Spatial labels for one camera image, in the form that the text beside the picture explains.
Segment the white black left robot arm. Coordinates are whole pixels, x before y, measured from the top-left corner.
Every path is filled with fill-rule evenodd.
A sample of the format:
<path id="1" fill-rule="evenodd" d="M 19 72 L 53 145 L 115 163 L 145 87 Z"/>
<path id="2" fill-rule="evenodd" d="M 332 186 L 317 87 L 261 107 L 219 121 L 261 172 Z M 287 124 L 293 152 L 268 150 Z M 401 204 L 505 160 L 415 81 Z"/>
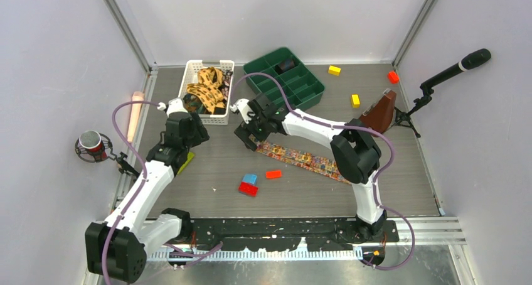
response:
<path id="1" fill-rule="evenodd" d="M 148 256 L 174 240 L 186 243 L 192 236 L 189 212 L 167 208 L 148 226 L 147 215 L 164 189 L 188 159 L 191 148 L 209 140 L 196 113 L 168 114 L 166 129 L 148 152 L 142 173 L 123 202 L 102 223 L 92 222 L 85 231 L 88 270 L 113 280 L 136 282 Z"/>

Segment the colourful shell pattern tie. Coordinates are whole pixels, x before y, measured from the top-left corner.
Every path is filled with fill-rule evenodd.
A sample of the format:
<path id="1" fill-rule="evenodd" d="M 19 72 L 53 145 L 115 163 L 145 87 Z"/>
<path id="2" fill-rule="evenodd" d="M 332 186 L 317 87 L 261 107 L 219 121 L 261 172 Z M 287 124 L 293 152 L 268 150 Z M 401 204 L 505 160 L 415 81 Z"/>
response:
<path id="1" fill-rule="evenodd" d="M 271 142 L 259 142 L 256 152 L 266 155 L 270 158 L 300 167 L 302 169 L 317 173 L 330 179 L 350 185 L 351 183 L 344 178 L 332 159 L 323 156 L 317 156 L 308 152 L 298 151 L 287 148 Z"/>

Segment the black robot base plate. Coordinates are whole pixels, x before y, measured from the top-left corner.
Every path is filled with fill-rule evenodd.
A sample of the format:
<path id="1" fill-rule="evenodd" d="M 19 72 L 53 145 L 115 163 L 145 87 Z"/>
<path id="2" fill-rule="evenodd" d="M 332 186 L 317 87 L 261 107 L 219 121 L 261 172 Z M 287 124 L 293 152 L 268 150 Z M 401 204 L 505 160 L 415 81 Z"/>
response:
<path id="1" fill-rule="evenodd" d="M 342 251 L 354 245 L 396 243 L 396 223 L 383 222 L 379 230 L 363 226 L 357 218 L 195 218 L 183 235 L 169 240 L 199 250 L 222 243 L 223 251 L 293 251 L 300 244 L 307 250 Z"/>

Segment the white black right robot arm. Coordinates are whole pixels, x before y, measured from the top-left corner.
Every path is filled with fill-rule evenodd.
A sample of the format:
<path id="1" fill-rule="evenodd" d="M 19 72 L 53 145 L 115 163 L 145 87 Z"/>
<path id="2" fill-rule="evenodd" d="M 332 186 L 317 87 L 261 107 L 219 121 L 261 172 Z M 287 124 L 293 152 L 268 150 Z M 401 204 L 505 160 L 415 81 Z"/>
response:
<path id="1" fill-rule="evenodd" d="M 360 237 L 371 242 L 383 233 L 387 213 L 378 205 L 380 196 L 373 186 L 381 151 L 359 120 L 329 121 L 300 109 L 275 105 L 264 94 L 253 100 L 239 99 L 229 109 L 242 117 L 235 134 L 252 151 L 270 134 L 302 137 L 330 149 L 339 174 L 353 187 L 355 228 Z"/>

